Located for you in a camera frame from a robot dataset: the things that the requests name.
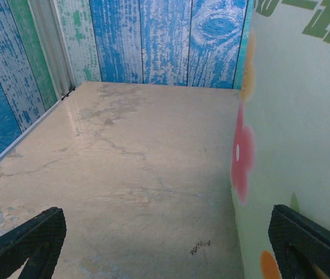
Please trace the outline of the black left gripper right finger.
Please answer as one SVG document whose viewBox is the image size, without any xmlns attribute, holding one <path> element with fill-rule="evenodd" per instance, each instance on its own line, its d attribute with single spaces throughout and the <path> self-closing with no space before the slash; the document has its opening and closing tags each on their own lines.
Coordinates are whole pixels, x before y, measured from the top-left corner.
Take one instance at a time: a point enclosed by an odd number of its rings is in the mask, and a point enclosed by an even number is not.
<svg viewBox="0 0 330 279">
<path fill-rule="evenodd" d="M 286 205 L 274 205 L 268 236 L 282 278 L 330 278 L 330 231 Z"/>
</svg>

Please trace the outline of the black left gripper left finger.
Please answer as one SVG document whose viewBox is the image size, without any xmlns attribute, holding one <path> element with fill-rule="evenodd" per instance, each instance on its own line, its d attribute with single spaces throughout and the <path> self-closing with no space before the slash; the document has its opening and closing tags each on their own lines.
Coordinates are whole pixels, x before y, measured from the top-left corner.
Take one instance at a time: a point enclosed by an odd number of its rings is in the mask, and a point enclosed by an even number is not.
<svg viewBox="0 0 330 279">
<path fill-rule="evenodd" d="M 49 208 L 0 236 L 0 278 L 51 278 L 66 237 L 61 208 Z"/>
</svg>

